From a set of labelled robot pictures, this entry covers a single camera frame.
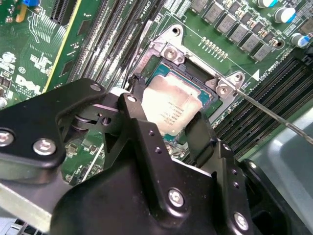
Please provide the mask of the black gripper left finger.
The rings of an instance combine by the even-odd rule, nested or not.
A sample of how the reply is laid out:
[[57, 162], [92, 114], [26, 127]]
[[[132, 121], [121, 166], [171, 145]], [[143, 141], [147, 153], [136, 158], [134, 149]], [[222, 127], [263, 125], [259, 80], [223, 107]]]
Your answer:
[[184, 196], [169, 196], [171, 190], [182, 194], [182, 183], [157, 126], [133, 94], [114, 96], [93, 80], [79, 79], [2, 110], [0, 128], [13, 136], [0, 150], [4, 180], [49, 182], [65, 160], [65, 142], [75, 131], [96, 129], [105, 135], [108, 165], [136, 162], [151, 214], [189, 213]]

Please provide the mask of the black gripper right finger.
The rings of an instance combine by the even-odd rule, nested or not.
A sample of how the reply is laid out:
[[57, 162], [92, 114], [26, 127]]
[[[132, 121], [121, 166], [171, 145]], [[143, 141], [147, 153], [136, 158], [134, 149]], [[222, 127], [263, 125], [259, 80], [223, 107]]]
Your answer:
[[213, 224], [219, 235], [299, 235], [301, 220], [253, 161], [237, 161], [197, 112], [185, 128], [190, 158], [213, 179]]

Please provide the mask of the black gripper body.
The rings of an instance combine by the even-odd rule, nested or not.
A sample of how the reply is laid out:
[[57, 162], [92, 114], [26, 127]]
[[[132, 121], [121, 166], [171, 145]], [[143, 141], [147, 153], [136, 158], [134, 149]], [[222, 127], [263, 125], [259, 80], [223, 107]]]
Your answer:
[[152, 216], [134, 161], [118, 164], [76, 185], [58, 202], [52, 235], [230, 235], [215, 200], [215, 181], [204, 171], [175, 161], [191, 213], [177, 228]]

